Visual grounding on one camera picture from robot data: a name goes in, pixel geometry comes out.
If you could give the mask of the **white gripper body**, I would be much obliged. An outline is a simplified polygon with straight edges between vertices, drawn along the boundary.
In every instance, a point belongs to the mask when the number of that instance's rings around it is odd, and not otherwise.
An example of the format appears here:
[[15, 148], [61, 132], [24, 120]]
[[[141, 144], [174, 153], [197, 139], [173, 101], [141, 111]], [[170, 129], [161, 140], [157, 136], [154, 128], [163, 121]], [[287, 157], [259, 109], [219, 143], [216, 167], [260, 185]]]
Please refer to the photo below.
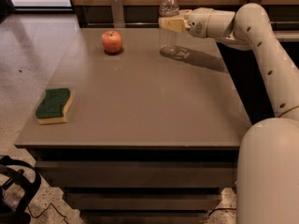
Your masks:
[[193, 37], [207, 38], [207, 27], [212, 12], [212, 8], [204, 7], [193, 10], [188, 16], [189, 34]]

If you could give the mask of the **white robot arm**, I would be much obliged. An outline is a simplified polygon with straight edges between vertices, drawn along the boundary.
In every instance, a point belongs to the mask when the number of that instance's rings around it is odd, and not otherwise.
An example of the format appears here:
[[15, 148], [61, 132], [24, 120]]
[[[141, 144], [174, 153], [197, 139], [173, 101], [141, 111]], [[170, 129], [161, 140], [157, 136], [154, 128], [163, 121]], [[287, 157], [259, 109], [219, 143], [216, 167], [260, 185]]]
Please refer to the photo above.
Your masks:
[[237, 224], [299, 222], [299, 69], [275, 35], [264, 8], [200, 7], [159, 19], [159, 27], [214, 38], [248, 51], [259, 69], [267, 107], [240, 144], [236, 177]]

